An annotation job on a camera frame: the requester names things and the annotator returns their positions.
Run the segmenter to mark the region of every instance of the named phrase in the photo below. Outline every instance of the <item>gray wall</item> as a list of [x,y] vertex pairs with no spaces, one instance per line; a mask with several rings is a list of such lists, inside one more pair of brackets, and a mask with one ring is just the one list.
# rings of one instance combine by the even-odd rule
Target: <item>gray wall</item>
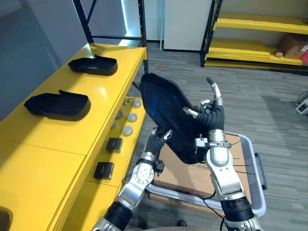
[[[82,2],[86,12],[90,2]],[[0,0],[0,5],[1,121],[87,41],[71,0]],[[125,35],[121,1],[98,1],[91,29]]]

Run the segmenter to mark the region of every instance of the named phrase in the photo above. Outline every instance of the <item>cardboard box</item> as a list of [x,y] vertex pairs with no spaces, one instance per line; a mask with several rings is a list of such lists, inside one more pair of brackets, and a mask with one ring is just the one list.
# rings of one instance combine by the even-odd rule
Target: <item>cardboard box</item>
[[[242,185],[246,191],[247,198],[251,202],[248,178],[240,137],[237,135],[227,134],[228,142],[234,144],[230,149],[233,156],[233,165],[235,171],[241,179]],[[154,177],[153,184],[162,188],[175,190],[182,193],[192,194],[196,196],[210,196],[214,192],[214,187],[210,177],[210,170],[206,164],[198,163],[187,165],[181,162],[180,159],[165,145],[159,154],[159,159],[165,163],[163,173],[158,177]],[[161,196],[152,196],[159,201],[167,202],[175,206],[188,207],[194,210],[208,211],[207,208],[199,205],[190,205],[186,202],[176,202],[174,199],[163,198]]]
[[308,35],[287,34],[279,45],[284,58],[300,59],[308,50]]
[[[177,199],[174,199],[174,198],[169,198],[169,197],[166,197],[166,196],[160,196],[160,195],[157,195],[157,194],[154,194],[154,193],[149,193],[149,198],[151,200],[162,202],[162,203],[167,204],[167,205],[180,207],[180,208],[186,208],[186,209],[189,209],[189,210],[192,210],[192,211],[195,211],[195,212],[199,212],[199,213],[203,213],[203,214],[206,214],[206,215],[217,216],[216,214],[214,214],[214,212],[211,209],[209,209],[206,206],[195,205],[195,204],[188,203],[188,202],[185,202],[185,201],[180,201],[180,200],[177,200]],[[222,216],[225,215],[222,210],[215,209],[215,211]]]

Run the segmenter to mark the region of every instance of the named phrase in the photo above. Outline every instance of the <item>shelf post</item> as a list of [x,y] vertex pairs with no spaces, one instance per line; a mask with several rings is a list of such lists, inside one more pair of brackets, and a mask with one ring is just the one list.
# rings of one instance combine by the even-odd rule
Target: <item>shelf post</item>
[[80,0],[73,0],[77,15],[79,17],[83,32],[85,33],[86,39],[88,41],[88,43],[93,43],[93,37],[90,31],[90,28],[88,26],[88,22],[85,16],[85,12],[83,10],[82,4],[80,2]]
[[205,33],[205,36],[204,36],[204,39],[203,39],[203,42],[202,42],[203,47],[201,47],[201,51],[200,51],[201,58],[202,58],[201,67],[204,67],[204,65],[205,65],[205,56],[208,53],[208,50],[210,48],[210,45],[211,45],[211,42],[212,42],[212,39],[213,39],[214,25],[215,25],[215,22],[217,22],[219,12],[220,12],[220,8],[221,8],[221,5],[222,5],[222,1],[223,0],[212,0],[210,14],[209,14],[209,17],[208,17],[208,20],[207,20],[207,25],[206,25],[206,27],[208,27],[207,29],[208,29],[209,32],[208,32],[208,34]]
[[[138,9],[139,9],[140,33],[141,33],[141,46],[147,47],[146,30],[145,30],[144,0],[138,0]],[[143,66],[144,66],[144,72],[146,74],[149,73],[149,65],[148,65],[147,59],[143,61]]]

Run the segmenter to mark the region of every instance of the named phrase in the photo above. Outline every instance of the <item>gray carpet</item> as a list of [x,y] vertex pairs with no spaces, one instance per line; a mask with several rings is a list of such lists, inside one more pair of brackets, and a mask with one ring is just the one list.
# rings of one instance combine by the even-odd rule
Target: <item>gray carpet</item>
[[[199,105],[201,99],[212,99],[206,78],[216,80],[224,97],[225,130],[249,137],[254,151],[262,155],[269,187],[264,191],[267,211],[260,218],[263,229],[306,231],[308,118],[298,114],[292,102],[308,90],[308,76],[236,68],[200,68],[198,54],[163,52],[158,44],[149,44],[148,57],[150,72],[175,81],[193,105]],[[142,74],[143,66],[136,82]],[[133,86],[129,95],[140,96]],[[154,126],[147,116],[130,172]],[[205,231],[218,230],[221,221],[216,215],[198,214],[145,197],[129,226],[136,227],[142,220],[149,228],[174,226],[179,219]]]

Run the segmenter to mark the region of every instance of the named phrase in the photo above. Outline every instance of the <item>yellow shelf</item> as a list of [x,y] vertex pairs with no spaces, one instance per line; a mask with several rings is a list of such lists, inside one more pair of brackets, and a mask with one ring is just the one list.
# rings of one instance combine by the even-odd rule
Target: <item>yellow shelf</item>
[[[72,206],[62,231],[89,231],[97,220],[102,217],[122,188],[122,179],[126,176],[130,161],[141,132],[145,118],[143,106],[133,108],[131,103],[122,105],[123,116],[116,119],[116,127],[109,130],[108,135],[86,177],[86,180]],[[137,114],[137,121],[129,122],[129,113]],[[130,125],[133,133],[130,136],[122,134],[124,126]],[[105,148],[109,138],[122,138],[120,153],[108,153]],[[110,180],[95,179],[94,172],[98,162],[112,162],[114,169]]]
[[[67,65],[73,59],[95,54],[115,58],[117,72],[89,75],[73,72]],[[87,44],[0,123],[0,206],[14,214],[11,230],[61,230],[146,58],[144,47]],[[59,89],[89,97],[91,109],[82,120],[35,116],[23,106],[32,96],[58,93]],[[21,180],[23,188],[17,184]]]
[[224,61],[224,60],[207,60],[205,66],[222,66],[233,68],[252,68],[252,69],[266,69],[266,70],[285,70],[285,71],[299,71],[308,72],[305,66],[290,66],[283,64],[270,64],[258,62],[245,62],[245,61]]
[[270,30],[298,34],[308,34],[308,24],[300,18],[288,18],[250,13],[221,12],[214,25],[216,27]]
[[275,46],[267,46],[259,41],[214,38],[207,58],[232,59],[274,64],[303,65],[298,59],[277,58],[273,54]]
[[[141,100],[141,98],[134,97],[131,97],[131,99]],[[110,129],[110,131],[108,132],[108,135],[94,161],[94,164],[92,165],[88,176],[86,177],[86,181],[107,184],[116,187],[122,186],[122,179],[128,171],[130,161],[134,154],[135,146],[137,144],[138,137],[142,129],[142,124],[145,118],[145,110],[143,106],[141,106],[140,108],[134,108],[131,106],[131,103],[128,103],[128,105],[121,106],[120,110],[122,111],[123,116],[120,119],[115,120],[116,127]],[[130,113],[137,114],[137,121],[129,122],[127,120],[127,117]],[[133,134],[131,134],[130,136],[125,136],[122,133],[122,129],[124,126],[131,126],[133,128]],[[109,138],[123,139],[123,145],[120,153],[108,153],[105,150]],[[97,180],[93,177],[98,162],[113,162],[115,164],[111,180]]]

